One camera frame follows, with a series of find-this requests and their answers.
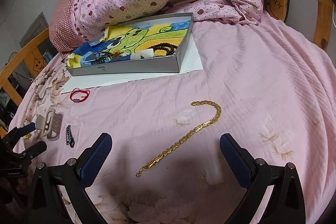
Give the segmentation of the white small hair clip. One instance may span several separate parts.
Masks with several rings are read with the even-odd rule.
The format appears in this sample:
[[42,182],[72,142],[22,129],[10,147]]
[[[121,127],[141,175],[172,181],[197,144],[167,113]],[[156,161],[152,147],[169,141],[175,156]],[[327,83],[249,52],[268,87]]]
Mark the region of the white small hair clip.
[[154,57],[154,50],[152,48],[137,51],[130,55],[131,60],[150,59],[152,57]]

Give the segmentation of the pink floral bed sheet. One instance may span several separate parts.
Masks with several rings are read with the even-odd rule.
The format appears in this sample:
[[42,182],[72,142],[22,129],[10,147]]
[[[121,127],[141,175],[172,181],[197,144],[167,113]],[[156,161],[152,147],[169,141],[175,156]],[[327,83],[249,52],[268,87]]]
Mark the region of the pink floral bed sheet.
[[87,192],[108,223],[223,223],[244,195],[219,148],[230,133],[255,158],[297,167],[306,222],[335,194],[335,67],[300,32],[262,15],[258,26],[196,22],[203,70],[61,94],[56,56],[33,82],[11,127],[50,107],[71,126],[37,161],[64,164],[101,133],[112,151]]

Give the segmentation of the grey tray with frog drawing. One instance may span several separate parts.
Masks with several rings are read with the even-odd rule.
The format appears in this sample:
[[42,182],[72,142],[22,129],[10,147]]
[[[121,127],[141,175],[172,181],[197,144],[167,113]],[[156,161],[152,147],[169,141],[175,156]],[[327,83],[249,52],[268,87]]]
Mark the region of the grey tray with frog drawing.
[[[107,26],[101,39],[85,42],[71,52],[72,76],[118,73],[178,73],[193,28],[192,13],[150,16]],[[137,51],[152,48],[154,57],[131,60]]]

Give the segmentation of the wooden bed frame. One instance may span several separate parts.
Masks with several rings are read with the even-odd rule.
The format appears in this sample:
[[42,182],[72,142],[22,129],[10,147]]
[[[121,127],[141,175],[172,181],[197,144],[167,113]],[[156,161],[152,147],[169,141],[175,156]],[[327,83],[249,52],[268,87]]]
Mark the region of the wooden bed frame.
[[[304,34],[313,32],[312,42],[323,49],[335,63],[335,4],[333,0],[266,0],[265,11],[275,19],[284,21]],[[28,43],[9,59],[1,71],[1,90],[19,106],[23,100],[16,86],[9,81],[20,63],[24,62],[33,78],[36,78],[46,66],[38,45],[49,38],[45,28],[34,35]]]

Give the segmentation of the beige hair claw clip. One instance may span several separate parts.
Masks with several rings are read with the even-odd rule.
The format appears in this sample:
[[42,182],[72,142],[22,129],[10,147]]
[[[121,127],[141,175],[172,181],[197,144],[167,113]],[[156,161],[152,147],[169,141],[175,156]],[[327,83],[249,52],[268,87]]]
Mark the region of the beige hair claw clip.
[[56,113],[55,108],[50,107],[45,116],[40,114],[37,116],[35,126],[42,137],[46,137],[49,141],[56,141],[60,136],[62,120],[62,115]]

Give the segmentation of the white paper sheet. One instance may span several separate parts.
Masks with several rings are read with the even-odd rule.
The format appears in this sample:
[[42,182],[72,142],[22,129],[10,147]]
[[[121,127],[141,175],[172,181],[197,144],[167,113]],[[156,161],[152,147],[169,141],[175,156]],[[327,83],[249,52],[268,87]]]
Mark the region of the white paper sheet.
[[126,73],[126,74],[107,74],[91,76],[71,76],[66,84],[62,87],[61,94],[69,93],[75,88],[81,90],[128,83],[136,80],[152,79],[157,77],[181,75],[192,71],[203,70],[200,55],[195,45],[193,34],[190,35],[187,42],[186,53],[182,61],[179,73]]

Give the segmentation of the red checkered pillow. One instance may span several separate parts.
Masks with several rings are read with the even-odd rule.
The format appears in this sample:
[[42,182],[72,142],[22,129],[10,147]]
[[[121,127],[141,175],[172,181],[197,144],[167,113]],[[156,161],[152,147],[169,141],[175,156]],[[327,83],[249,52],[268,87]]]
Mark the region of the red checkered pillow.
[[75,0],[58,0],[49,22],[49,38],[56,50],[67,55],[82,42],[71,25]]

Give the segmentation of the black small hair comb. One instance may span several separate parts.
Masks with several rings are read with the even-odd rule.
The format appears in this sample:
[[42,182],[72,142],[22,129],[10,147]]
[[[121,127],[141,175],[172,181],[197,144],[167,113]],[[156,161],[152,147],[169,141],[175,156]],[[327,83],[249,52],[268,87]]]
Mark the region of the black small hair comb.
[[71,148],[73,148],[75,145],[75,140],[72,136],[70,125],[66,127],[66,145],[70,146]]

